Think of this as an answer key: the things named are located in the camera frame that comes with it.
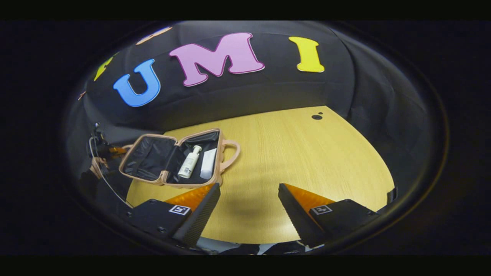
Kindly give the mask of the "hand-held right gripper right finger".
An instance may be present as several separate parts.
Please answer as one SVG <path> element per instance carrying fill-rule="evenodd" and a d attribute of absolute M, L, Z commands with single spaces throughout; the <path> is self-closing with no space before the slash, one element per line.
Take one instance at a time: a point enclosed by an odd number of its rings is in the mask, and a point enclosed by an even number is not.
<path fill-rule="evenodd" d="M 351 199 L 333 201 L 286 183 L 279 184 L 278 198 L 301 242 L 311 248 L 347 238 L 380 217 Z"/>

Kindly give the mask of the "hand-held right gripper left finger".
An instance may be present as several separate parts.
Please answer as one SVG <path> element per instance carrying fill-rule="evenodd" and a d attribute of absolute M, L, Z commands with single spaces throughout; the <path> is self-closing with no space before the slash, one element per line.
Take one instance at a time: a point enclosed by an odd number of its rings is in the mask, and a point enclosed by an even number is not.
<path fill-rule="evenodd" d="M 194 248 L 220 196 L 220 184 L 214 183 L 165 201 L 149 199 L 127 210 L 126 222 L 158 240 Z"/>

